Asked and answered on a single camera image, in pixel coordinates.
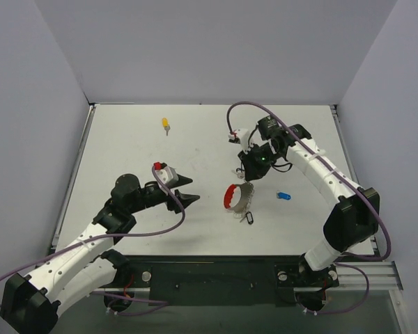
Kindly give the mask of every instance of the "wall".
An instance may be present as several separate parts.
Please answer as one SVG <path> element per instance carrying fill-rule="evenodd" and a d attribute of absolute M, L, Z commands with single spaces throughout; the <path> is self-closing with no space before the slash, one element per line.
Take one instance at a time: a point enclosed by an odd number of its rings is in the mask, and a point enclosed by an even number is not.
<path fill-rule="evenodd" d="M 336 104 L 396 0 L 36 0 L 92 102 Z"/>
<path fill-rule="evenodd" d="M 47 252 L 87 112 L 36 5 L 1 0 L 0 274 Z"/>
<path fill-rule="evenodd" d="M 361 183 L 382 217 L 418 330 L 418 0 L 399 0 L 339 105 Z"/>

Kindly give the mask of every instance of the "metal bolt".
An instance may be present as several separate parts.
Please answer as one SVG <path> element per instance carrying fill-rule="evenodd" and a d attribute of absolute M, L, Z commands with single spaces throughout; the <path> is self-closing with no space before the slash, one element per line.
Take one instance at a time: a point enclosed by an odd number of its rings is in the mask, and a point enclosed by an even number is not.
<path fill-rule="evenodd" d="M 328 271 L 328 275 L 330 275 L 332 280 L 337 280 L 337 272 L 335 272 L 334 270 Z"/>
<path fill-rule="evenodd" d="M 152 278 L 152 274 L 150 272 L 145 271 L 145 272 L 142 273 L 141 279 L 144 282 L 148 282 L 151 278 Z"/>
<path fill-rule="evenodd" d="M 277 274 L 277 277 L 279 280 L 286 280 L 288 278 L 285 271 L 279 271 L 279 273 Z"/>

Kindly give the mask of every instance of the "table top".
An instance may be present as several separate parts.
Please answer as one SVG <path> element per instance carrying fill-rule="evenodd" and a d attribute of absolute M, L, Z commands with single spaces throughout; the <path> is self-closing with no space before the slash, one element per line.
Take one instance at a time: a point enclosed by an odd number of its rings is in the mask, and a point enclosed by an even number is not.
<path fill-rule="evenodd" d="M 91 222 L 109 198 L 122 174 L 135 174 L 143 186 L 154 180 L 151 166 L 166 162 L 193 183 L 182 193 L 201 199 L 186 210 L 185 222 L 173 232 L 156 237 L 124 238 L 115 249 L 125 255 L 300 255 L 323 235 L 330 209 L 316 188 L 297 168 L 274 170 L 255 188 L 250 211 L 254 224 L 239 222 L 226 212 L 223 197 L 241 180 L 231 170 L 240 166 L 240 146 L 228 142 L 226 110 L 218 105 L 105 105 L 99 104 L 91 123 L 77 178 L 61 228 L 58 249 L 65 247 Z M 300 123 L 327 157 L 348 177 L 350 171 L 329 106 L 268 106 L 286 124 Z M 253 129 L 266 116 L 253 106 L 238 106 L 231 113 L 234 128 Z M 170 124 L 169 135 L 162 118 Z M 254 140 L 261 144 L 259 134 Z M 291 195 L 277 199 L 276 192 Z M 135 214 L 133 233 L 171 227 L 180 214 L 165 205 Z M 372 255 L 366 240 L 351 248 Z"/>

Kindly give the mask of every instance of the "blue clip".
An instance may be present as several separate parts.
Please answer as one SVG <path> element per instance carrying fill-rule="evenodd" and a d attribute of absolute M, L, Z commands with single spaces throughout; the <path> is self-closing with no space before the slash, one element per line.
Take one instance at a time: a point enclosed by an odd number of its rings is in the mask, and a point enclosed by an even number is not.
<path fill-rule="evenodd" d="M 282 193 L 282 192 L 277 192 L 277 198 L 278 199 L 282 199 L 282 200 L 290 200 L 291 196 L 288 195 L 287 193 Z"/>

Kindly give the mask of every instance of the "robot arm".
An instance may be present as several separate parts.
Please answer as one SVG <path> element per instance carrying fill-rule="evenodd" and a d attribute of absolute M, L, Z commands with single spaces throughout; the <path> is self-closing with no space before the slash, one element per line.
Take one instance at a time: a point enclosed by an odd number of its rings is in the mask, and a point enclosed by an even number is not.
<path fill-rule="evenodd" d="M 192 182 L 166 164 L 156 163 L 155 173 L 170 189 Z M 184 208 L 199 199 L 179 190 L 175 196 Z M 6 281 L 0 316 L 20 334 L 49 333 L 65 310 L 94 289 L 112 283 L 117 271 L 127 270 L 127 259 L 108 249 L 136 224 L 133 213 L 160 203 L 166 203 L 169 211 L 181 212 L 157 182 L 141 188 L 135 175 L 120 176 L 111 198 L 67 248 L 77 243 L 81 246 L 52 258 L 25 277 L 16 273 Z M 90 240 L 102 234 L 114 237 Z"/>
<path fill-rule="evenodd" d="M 241 140 L 245 136 L 235 135 L 239 130 L 234 130 L 229 136 L 231 142 L 242 145 L 242 151 L 238 157 L 245 169 L 245 180 L 261 179 L 269 171 L 271 165 L 275 164 L 279 158 L 284 158 L 308 177 L 332 210 L 323 228 L 324 237 L 302 256 L 301 271 L 313 273 L 328 268 L 344 251 L 378 231 L 378 223 L 368 207 L 354 191 L 333 176 L 333 172 L 316 158 L 317 155 L 322 156 L 335 172 L 341 173 L 325 157 L 325 151 L 317 146 L 311 134 L 302 125 L 293 125 L 290 129 L 315 154 L 302 147 L 271 116 L 259 120 L 257 128 L 262 140 L 267 141 L 262 146 L 242 143 Z M 240 133 L 245 134 L 247 130 L 241 129 Z M 364 190 L 357 183 L 348 181 L 362 192 L 377 211 L 379 210 L 379 195 L 374 189 Z"/>

